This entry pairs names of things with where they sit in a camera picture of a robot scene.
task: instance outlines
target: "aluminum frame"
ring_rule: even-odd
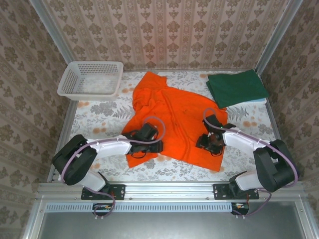
[[[47,203],[45,213],[81,212],[92,213],[94,203]],[[135,203],[117,201],[114,213],[194,213],[194,212],[232,212],[231,203],[205,202],[205,203]],[[105,212],[97,208],[96,212]]]
[[[273,32],[273,35],[269,39],[265,47],[265,50],[263,51],[255,67],[257,74],[261,75],[264,71],[267,63],[274,54],[275,49],[277,48],[279,42],[283,38],[287,28],[289,27],[290,23],[292,22],[294,16],[296,15],[302,3],[303,0],[291,0],[288,2],[287,7],[285,8],[284,13],[279,19],[279,22]]]
[[[225,182],[112,182],[125,184],[126,203],[216,203],[216,202],[244,202],[245,200],[214,200],[213,184]],[[51,202],[63,203],[110,203],[110,200],[83,201],[81,200],[81,186],[67,186],[62,183],[41,183],[35,197],[35,203],[27,224],[24,239],[37,239],[45,215],[46,205]],[[260,199],[265,201],[267,193],[260,192]],[[318,238],[316,224],[307,202],[302,183],[293,188],[283,188],[276,191],[272,201],[295,202],[299,218],[307,239]]]
[[[48,14],[48,9],[46,9],[42,0],[30,0],[33,5],[36,13],[39,15],[41,21],[43,22],[46,30],[50,33],[55,45],[59,49],[59,52],[63,56],[67,64],[74,61],[75,57],[72,52],[72,49],[63,39],[63,36],[60,34],[58,28],[56,27],[53,19],[50,14]]]

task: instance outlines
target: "metal beam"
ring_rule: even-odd
[[[217,182],[112,182],[111,184],[125,184],[124,201],[128,202],[213,202],[213,184]],[[46,202],[79,202],[81,201],[82,186],[67,186],[62,183],[41,183],[38,187],[36,201]],[[264,201],[267,193],[259,192]],[[298,183],[293,188],[282,188],[272,196],[272,201],[298,201],[305,198],[304,188]],[[218,200],[218,202],[243,202],[245,200]]]
[[[259,61],[255,68],[257,74],[261,75],[264,71],[267,63],[269,62],[270,58],[275,52],[275,49],[277,48],[279,42],[283,38],[288,26],[292,22],[302,2],[303,0],[291,0],[288,2],[287,7],[273,32],[273,35],[269,39],[265,47],[265,50],[259,58]]]
[[[52,37],[55,45],[59,49],[61,55],[63,56],[65,62],[69,64],[75,60],[72,49],[70,49],[63,39],[62,32],[56,27],[56,22],[53,21],[48,9],[46,9],[45,4],[42,0],[30,0],[36,13],[39,15],[41,21],[43,22],[46,30]]]

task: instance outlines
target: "laundry basket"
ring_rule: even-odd
[[[122,73],[122,62],[73,61],[65,69],[57,93],[74,101],[113,101]]]

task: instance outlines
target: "orange cloth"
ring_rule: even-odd
[[[136,114],[124,127],[123,132],[139,129],[146,117],[156,116],[166,127],[166,134],[162,139],[162,155],[219,172],[223,154],[212,156],[210,152],[195,146],[198,138],[203,133],[208,133],[202,122],[204,110],[215,109],[218,120],[226,124],[226,109],[219,109],[217,104],[207,97],[168,87],[166,77],[152,72],[147,72],[135,87],[133,108]],[[150,119],[148,122],[158,128],[160,136],[163,131],[161,123],[156,119]],[[157,153],[148,153],[142,159],[130,155],[126,157],[129,167],[132,168],[157,156]]]

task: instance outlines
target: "folded green towel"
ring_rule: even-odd
[[[233,75],[210,75],[206,84],[220,108],[269,96],[254,70]]]

